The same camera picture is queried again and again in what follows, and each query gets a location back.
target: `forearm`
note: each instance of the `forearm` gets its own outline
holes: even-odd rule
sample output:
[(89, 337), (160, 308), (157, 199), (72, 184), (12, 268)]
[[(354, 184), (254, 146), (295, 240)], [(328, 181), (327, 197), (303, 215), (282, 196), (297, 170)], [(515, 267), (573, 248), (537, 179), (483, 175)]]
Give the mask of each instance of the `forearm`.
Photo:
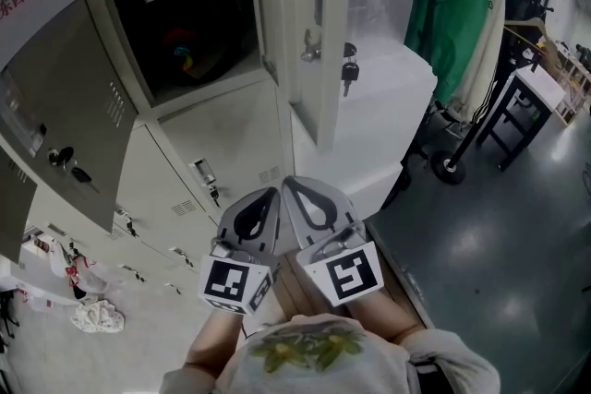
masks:
[(400, 343), (411, 333), (423, 329), (390, 296), (380, 291), (355, 299), (347, 308), (365, 330), (392, 343)]
[(214, 310), (191, 344), (185, 366), (218, 377), (235, 353), (241, 327), (242, 316)]

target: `stool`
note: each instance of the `stool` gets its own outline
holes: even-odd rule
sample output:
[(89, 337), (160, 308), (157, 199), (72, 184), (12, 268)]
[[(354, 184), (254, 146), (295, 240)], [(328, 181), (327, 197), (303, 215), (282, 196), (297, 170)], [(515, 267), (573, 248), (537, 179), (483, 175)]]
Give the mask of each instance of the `stool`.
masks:
[[(539, 111), (539, 117), (527, 130), (507, 109), (507, 105), (516, 92), (519, 92), (520, 97), (527, 98)], [(488, 136), (491, 136), (507, 154), (507, 158), (505, 158), (499, 165), (499, 169), (505, 171), (513, 160), (519, 156), (519, 153), (527, 148), (534, 137), (536, 137), (537, 133), (542, 129), (542, 126), (544, 126), (552, 115), (552, 111), (558, 106), (563, 98), (564, 90), (541, 66), (527, 66), (515, 71), (513, 82), (502, 96), (501, 101), (490, 117), (490, 120), (488, 120), (488, 123), (484, 126), (480, 136), (476, 140), (476, 144), (478, 146), (482, 145), (484, 140), (487, 139)], [(508, 120), (511, 122), (524, 136), (514, 149), (509, 149), (505, 142), (502, 141), (499, 135), (493, 130), (494, 126), (501, 118), (501, 115), (505, 115), (505, 121)]]

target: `gray floor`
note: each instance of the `gray floor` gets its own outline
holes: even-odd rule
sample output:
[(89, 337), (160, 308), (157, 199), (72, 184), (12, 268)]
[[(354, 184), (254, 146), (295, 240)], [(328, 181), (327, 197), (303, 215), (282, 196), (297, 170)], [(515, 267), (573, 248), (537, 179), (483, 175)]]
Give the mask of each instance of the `gray floor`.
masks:
[(15, 299), (20, 328), (8, 351), (15, 394), (156, 394), (211, 311), (169, 288), (114, 288), (106, 298), (126, 316), (121, 333), (84, 333), (62, 312), (34, 312)]
[[(430, 136), (427, 151), (453, 149)], [(415, 156), (410, 188), (370, 221), (431, 320), (497, 366), (503, 393), (550, 393), (591, 347), (591, 117), (564, 128), (552, 116), (505, 173), (502, 158), (491, 138), (471, 147), (465, 181), (449, 186)]]

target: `sleeve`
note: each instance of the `sleeve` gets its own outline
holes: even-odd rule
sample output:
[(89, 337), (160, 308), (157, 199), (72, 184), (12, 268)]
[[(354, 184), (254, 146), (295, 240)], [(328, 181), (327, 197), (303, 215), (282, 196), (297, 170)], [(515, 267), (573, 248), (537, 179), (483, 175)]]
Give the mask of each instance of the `sleeve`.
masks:
[(446, 362), (447, 374), (465, 394), (500, 394), (501, 379), (487, 360), (472, 352), (455, 333), (443, 330), (421, 330), (405, 338), (401, 346), (410, 353), (411, 361), (434, 358)]
[(185, 367), (164, 375), (160, 394), (209, 394), (214, 387), (212, 375)]

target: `white t-shirt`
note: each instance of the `white t-shirt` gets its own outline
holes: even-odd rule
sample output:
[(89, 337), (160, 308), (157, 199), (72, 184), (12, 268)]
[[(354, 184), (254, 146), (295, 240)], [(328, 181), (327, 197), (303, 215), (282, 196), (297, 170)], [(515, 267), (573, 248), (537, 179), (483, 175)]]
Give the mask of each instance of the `white t-shirt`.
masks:
[(164, 376), (161, 394), (410, 394), (408, 362), (447, 362), (460, 390), (499, 394), (499, 374), (454, 333), (422, 330), (394, 345), (350, 318), (300, 317), (252, 335), (220, 377), (194, 368)]

